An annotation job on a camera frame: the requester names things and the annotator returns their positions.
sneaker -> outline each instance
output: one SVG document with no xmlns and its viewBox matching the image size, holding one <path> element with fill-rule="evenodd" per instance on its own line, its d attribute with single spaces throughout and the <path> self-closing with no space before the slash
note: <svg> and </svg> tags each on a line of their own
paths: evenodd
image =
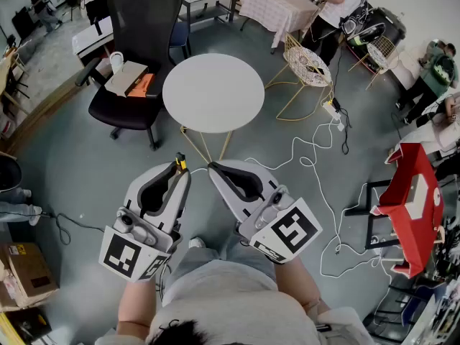
<svg viewBox="0 0 460 345">
<path fill-rule="evenodd" d="M 193 238 L 188 242 L 188 248 L 206 248 L 202 238 Z"/>
<path fill-rule="evenodd" d="M 31 226 L 35 226 L 38 224 L 38 220 L 40 220 L 40 217 L 42 217 L 42 208 L 34 206 L 34 216 L 32 216 L 29 220 L 29 224 Z"/>
</svg>

black hair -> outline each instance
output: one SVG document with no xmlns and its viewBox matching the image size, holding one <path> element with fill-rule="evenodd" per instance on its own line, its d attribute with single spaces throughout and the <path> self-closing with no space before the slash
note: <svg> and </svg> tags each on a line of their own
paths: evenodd
<svg viewBox="0 0 460 345">
<path fill-rule="evenodd" d="M 13 47 L 16 44 L 16 37 L 14 36 L 14 34 L 8 36 L 8 38 L 6 39 L 6 43 L 10 47 Z"/>
<path fill-rule="evenodd" d="M 196 321 L 179 323 L 178 319 L 174 319 L 167 328 L 160 327 L 160 330 L 149 345 L 205 345 L 207 340 L 206 333 L 196 330 Z"/>
<path fill-rule="evenodd" d="M 454 44 L 448 43 L 446 47 L 447 47 L 448 50 L 452 51 L 452 54 L 453 54 L 452 56 L 456 55 L 457 50 L 455 49 Z"/>
</svg>

pink tablecloth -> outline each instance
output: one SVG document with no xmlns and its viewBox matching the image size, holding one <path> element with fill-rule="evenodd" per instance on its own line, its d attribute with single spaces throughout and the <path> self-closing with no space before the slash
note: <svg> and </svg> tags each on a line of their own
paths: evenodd
<svg viewBox="0 0 460 345">
<path fill-rule="evenodd" d="M 272 47 L 284 41 L 286 32 L 303 29 L 318 7 L 309 0 L 241 0 L 239 15 L 249 17 L 275 32 Z"/>
</svg>

white t-shirt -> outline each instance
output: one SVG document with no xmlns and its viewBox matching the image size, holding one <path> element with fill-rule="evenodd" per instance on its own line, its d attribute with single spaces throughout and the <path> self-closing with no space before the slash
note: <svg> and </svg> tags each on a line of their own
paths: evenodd
<svg viewBox="0 0 460 345">
<path fill-rule="evenodd" d="M 319 16 L 331 26 L 339 28 L 340 18 L 349 16 L 363 0 L 345 0 L 342 4 L 326 3 Z"/>
<path fill-rule="evenodd" d="M 147 343 L 172 320 L 196 321 L 206 345 L 373 345 L 352 308 L 316 316 L 331 325 L 319 333 L 300 304 L 277 291 L 265 274 L 242 264 L 214 260 L 171 285 L 150 326 Z M 143 345 L 132 336 L 105 336 L 96 345 Z"/>
</svg>

